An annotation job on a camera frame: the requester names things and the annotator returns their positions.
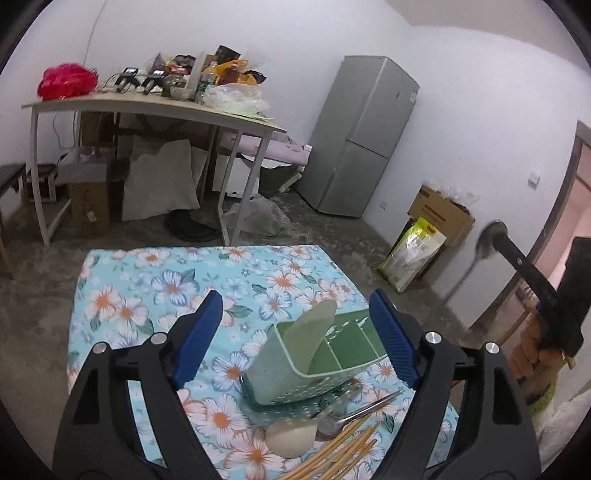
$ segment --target chopstick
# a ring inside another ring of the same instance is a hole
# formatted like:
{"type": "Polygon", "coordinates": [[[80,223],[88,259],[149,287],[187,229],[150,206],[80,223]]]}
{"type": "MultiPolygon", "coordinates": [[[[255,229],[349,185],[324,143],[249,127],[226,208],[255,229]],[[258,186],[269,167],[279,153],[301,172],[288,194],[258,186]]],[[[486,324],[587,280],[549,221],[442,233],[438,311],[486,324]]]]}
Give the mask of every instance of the chopstick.
{"type": "Polygon", "coordinates": [[[332,439],[322,450],[317,454],[308,458],[305,462],[301,463],[300,466],[292,470],[291,472],[282,476],[279,480],[300,480],[306,476],[310,470],[314,470],[315,466],[328,457],[329,454],[333,453],[338,447],[340,447],[345,441],[353,435],[361,425],[363,425],[371,414],[368,413],[365,417],[352,423],[350,426],[345,428],[337,437],[332,439]]]}
{"type": "MultiPolygon", "coordinates": [[[[359,448],[362,445],[365,447],[365,442],[374,434],[375,430],[378,428],[378,425],[379,423],[376,423],[373,427],[365,429],[365,431],[358,438],[356,438],[355,441],[352,442],[342,454],[339,455],[339,459],[326,472],[324,472],[318,480],[328,480],[337,474],[346,465],[346,463],[353,458],[353,455],[359,451],[359,448]]],[[[312,478],[317,474],[318,472],[314,471],[309,474],[309,478],[312,478]]]]}
{"type": "Polygon", "coordinates": [[[347,463],[347,465],[345,465],[345,468],[343,468],[337,475],[336,477],[334,477],[332,480],[341,480],[345,475],[347,475],[347,473],[349,473],[349,471],[359,463],[359,461],[361,459],[363,459],[364,456],[366,456],[369,451],[371,450],[371,448],[378,443],[378,439],[373,439],[370,443],[367,443],[365,445],[365,447],[363,448],[363,450],[361,450],[358,454],[357,457],[355,457],[355,460],[353,460],[352,462],[347,463]]]}

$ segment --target bottle of brown liquid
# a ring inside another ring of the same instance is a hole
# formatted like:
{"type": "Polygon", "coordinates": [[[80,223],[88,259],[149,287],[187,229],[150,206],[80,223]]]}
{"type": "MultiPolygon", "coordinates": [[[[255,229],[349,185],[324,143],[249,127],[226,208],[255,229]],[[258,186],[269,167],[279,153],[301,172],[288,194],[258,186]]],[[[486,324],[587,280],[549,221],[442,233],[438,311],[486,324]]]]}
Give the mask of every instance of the bottle of brown liquid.
{"type": "Polygon", "coordinates": [[[238,63],[233,61],[232,65],[224,70],[220,75],[220,80],[217,84],[225,85],[227,83],[236,83],[239,76],[240,72],[238,71],[238,63]]]}

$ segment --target blue gripper pad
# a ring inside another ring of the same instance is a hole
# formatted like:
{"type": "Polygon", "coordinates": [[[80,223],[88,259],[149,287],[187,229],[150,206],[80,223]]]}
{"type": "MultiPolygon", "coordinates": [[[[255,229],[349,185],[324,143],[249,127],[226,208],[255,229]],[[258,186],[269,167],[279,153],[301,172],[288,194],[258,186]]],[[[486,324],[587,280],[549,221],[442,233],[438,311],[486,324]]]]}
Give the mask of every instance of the blue gripper pad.
{"type": "Polygon", "coordinates": [[[222,296],[217,291],[211,291],[195,313],[184,315],[177,321],[178,323],[186,317],[190,317],[187,321],[193,321],[197,316],[193,328],[187,333],[174,359],[174,372],[170,380],[177,389],[183,388],[186,382],[190,382],[197,375],[205,353],[217,332],[217,327],[222,321],[222,314],[222,296]]]}
{"type": "Polygon", "coordinates": [[[415,359],[422,328],[412,317],[396,310],[381,290],[374,291],[369,298],[369,317],[396,375],[410,388],[415,388],[421,379],[415,359]]]}

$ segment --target bottle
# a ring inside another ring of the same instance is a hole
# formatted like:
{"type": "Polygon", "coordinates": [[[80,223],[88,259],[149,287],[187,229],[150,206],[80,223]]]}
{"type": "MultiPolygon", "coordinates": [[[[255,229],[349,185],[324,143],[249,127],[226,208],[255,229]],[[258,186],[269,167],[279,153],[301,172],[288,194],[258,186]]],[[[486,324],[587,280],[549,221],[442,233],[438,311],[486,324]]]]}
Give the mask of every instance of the bottle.
{"type": "Polygon", "coordinates": [[[213,85],[216,79],[215,73],[202,73],[199,83],[197,84],[197,93],[195,94],[195,101],[197,103],[203,103],[203,94],[207,87],[213,85]]]}
{"type": "Polygon", "coordinates": [[[232,65],[223,71],[217,84],[226,85],[228,83],[236,83],[239,76],[240,72],[238,71],[238,63],[233,61],[232,65]]]}

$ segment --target white table leg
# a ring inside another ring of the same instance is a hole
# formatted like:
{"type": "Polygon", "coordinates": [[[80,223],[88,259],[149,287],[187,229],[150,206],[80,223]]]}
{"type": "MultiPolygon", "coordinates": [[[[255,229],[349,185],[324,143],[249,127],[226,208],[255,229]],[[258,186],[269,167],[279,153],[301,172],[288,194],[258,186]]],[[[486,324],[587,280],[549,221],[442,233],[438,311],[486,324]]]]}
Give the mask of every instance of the white table leg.
{"type": "Polygon", "coordinates": [[[230,242],[230,245],[232,245],[233,247],[236,246],[238,240],[240,239],[240,230],[242,230],[242,224],[244,222],[244,216],[246,214],[245,206],[251,199],[252,190],[255,187],[256,178],[258,177],[258,174],[261,171],[262,161],[265,159],[265,154],[267,153],[267,147],[269,146],[269,141],[271,140],[272,134],[273,132],[270,130],[268,132],[265,132],[264,136],[261,138],[259,148],[256,151],[255,164],[252,167],[251,174],[248,176],[248,180],[246,181],[246,187],[244,188],[244,193],[242,194],[242,200],[240,202],[240,209],[238,210],[236,226],[234,227],[234,231],[232,232],[232,241],[230,242]]]}
{"type": "Polygon", "coordinates": [[[41,192],[39,191],[39,172],[37,170],[37,127],[39,124],[39,111],[33,107],[31,112],[31,182],[33,184],[33,199],[35,200],[35,210],[37,211],[37,220],[41,237],[46,247],[49,247],[49,232],[43,214],[43,204],[41,203],[41,192]]]}
{"type": "Polygon", "coordinates": [[[223,201],[226,198],[226,189],[228,188],[228,182],[230,181],[230,176],[232,175],[232,167],[234,166],[234,160],[236,159],[236,155],[238,153],[238,147],[240,146],[240,140],[242,138],[242,130],[239,130],[236,134],[236,140],[234,140],[234,145],[232,147],[232,153],[230,153],[230,158],[228,159],[228,165],[226,166],[226,173],[223,176],[222,181],[222,188],[220,189],[220,196],[217,201],[217,216],[220,220],[220,229],[222,230],[223,242],[226,247],[230,246],[230,237],[228,235],[228,225],[223,219],[223,201]]]}

